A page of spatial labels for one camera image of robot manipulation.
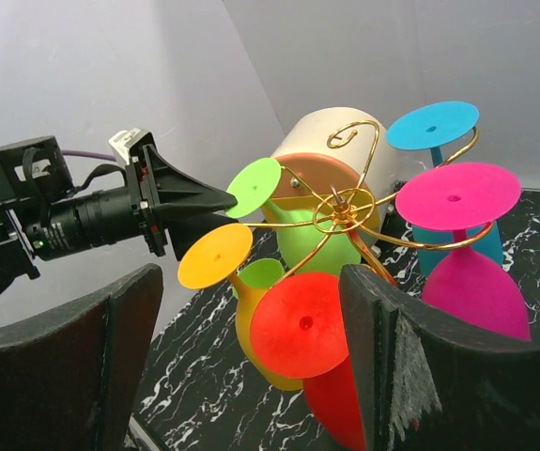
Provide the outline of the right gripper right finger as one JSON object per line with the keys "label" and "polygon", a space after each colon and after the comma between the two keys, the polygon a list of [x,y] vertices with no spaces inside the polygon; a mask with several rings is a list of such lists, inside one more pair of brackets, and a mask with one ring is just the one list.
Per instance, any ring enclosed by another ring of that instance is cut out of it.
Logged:
{"label": "right gripper right finger", "polygon": [[362,265],[339,296],[370,450],[540,450],[540,343],[410,297]]}

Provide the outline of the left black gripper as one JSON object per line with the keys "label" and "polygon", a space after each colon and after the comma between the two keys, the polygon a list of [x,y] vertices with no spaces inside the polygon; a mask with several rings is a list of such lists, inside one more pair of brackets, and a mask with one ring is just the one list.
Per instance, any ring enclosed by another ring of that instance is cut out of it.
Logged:
{"label": "left black gripper", "polygon": [[[79,196],[96,178],[118,172],[124,184]],[[220,189],[186,175],[168,163],[154,145],[144,145],[122,168],[101,164],[76,187],[65,161],[49,163],[34,176],[39,217],[34,251],[48,261],[142,236],[158,257],[172,247],[177,261],[202,237],[239,220],[213,213],[237,205]]]}

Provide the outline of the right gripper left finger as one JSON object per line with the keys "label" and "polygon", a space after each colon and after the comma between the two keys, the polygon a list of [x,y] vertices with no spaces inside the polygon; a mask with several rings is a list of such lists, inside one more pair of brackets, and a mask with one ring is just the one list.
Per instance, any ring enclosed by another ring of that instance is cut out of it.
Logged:
{"label": "right gripper left finger", "polygon": [[0,328],[0,450],[120,450],[163,294],[146,264]]}

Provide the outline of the orange wine glass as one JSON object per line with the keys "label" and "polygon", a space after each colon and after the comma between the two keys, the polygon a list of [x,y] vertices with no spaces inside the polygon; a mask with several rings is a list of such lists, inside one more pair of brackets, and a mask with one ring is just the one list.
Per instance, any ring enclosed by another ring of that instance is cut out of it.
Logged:
{"label": "orange wine glass", "polygon": [[275,388],[298,391],[302,381],[289,379],[268,370],[256,356],[250,337],[253,313],[266,288],[253,288],[242,281],[239,266],[246,261],[253,246],[253,232],[243,224],[222,225],[199,239],[181,259],[177,279],[185,288],[202,289],[223,280],[230,282],[238,294],[235,327],[242,351],[251,364]]}

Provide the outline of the red wine glass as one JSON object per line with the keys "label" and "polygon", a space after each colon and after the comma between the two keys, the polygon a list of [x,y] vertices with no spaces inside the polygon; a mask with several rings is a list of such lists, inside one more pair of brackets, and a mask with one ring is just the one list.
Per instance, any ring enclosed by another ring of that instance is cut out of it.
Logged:
{"label": "red wine glass", "polygon": [[337,276],[305,272],[270,288],[255,309],[250,337],[267,369],[302,381],[310,411],[339,444],[367,448]]}

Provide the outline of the green wine glass front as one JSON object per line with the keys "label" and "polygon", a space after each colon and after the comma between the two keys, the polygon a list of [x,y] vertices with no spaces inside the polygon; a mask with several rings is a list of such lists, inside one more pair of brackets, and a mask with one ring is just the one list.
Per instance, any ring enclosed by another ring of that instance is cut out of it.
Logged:
{"label": "green wine glass front", "polygon": [[[299,223],[312,219],[313,210],[282,210],[271,201],[282,173],[287,168],[276,159],[258,159],[245,166],[229,183],[227,191],[237,199],[237,205],[228,209],[231,218],[244,218],[256,210],[262,210],[267,223]],[[291,269],[312,251],[323,238],[313,226],[273,229],[278,249],[287,267]],[[371,247],[370,251],[377,256]],[[340,273],[347,264],[365,261],[347,238],[347,234],[333,235],[310,261],[294,273],[325,272]]]}

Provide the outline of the magenta wine glass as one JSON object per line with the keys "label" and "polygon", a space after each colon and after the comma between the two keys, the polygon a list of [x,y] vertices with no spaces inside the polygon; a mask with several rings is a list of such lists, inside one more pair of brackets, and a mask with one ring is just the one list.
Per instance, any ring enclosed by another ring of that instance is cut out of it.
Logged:
{"label": "magenta wine glass", "polygon": [[[453,243],[508,213],[521,184],[510,170],[491,163],[453,163],[420,174],[397,194],[395,207],[419,228],[448,231]],[[500,264],[470,245],[452,250],[428,275],[422,300],[467,323],[530,341],[527,307],[517,283]]]}

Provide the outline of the blue wine glass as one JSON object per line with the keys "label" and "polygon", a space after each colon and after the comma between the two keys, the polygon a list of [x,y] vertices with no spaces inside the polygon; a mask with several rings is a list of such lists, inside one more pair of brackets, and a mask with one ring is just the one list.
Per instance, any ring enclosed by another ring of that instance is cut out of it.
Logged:
{"label": "blue wine glass", "polygon": [[[472,131],[479,120],[479,110],[465,101],[441,101],[411,111],[396,120],[387,131],[388,143],[398,150],[430,150],[433,167],[443,163],[440,148]],[[430,244],[453,241],[451,232],[412,226],[413,239]],[[489,257],[500,266],[503,250],[497,223],[480,241],[472,245],[476,252]],[[449,252],[417,251],[420,269],[427,277],[449,255]]]}

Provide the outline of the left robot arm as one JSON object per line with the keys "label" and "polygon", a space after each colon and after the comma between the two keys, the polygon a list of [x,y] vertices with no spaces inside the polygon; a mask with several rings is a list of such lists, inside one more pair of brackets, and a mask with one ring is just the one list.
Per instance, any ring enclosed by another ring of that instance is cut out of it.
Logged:
{"label": "left robot arm", "polygon": [[134,128],[109,141],[115,163],[75,185],[53,136],[0,147],[0,294],[39,277],[35,258],[67,257],[142,237],[177,259],[211,230],[232,223],[237,199],[176,169],[151,132]]}

